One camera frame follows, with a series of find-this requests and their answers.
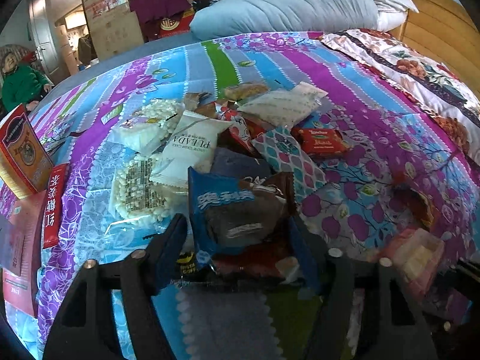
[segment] light blue comforter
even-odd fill
[[[190,29],[202,40],[249,32],[375,29],[373,0],[221,0],[195,14]]]

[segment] person's hand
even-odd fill
[[[38,101],[33,101],[27,104],[27,111],[33,111],[38,105]]]

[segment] person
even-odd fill
[[[27,64],[19,63],[12,52],[4,57],[2,70],[2,98],[7,112],[22,103],[28,111],[33,111],[40,100],[52,90],[50,81],[42,73]]]

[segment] wooden headboard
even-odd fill
[[[419,53],[445,63],[480,99],[480,33],[453,0],[412,0],[406,22],[390,31]]]

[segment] white door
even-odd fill
[[[61,76],[59,57],[50,32],[45,0],[30,0],[30,24],[37,47],[37,57],[40,59],[47,76],[54,84],[58,84],[56,78]]]

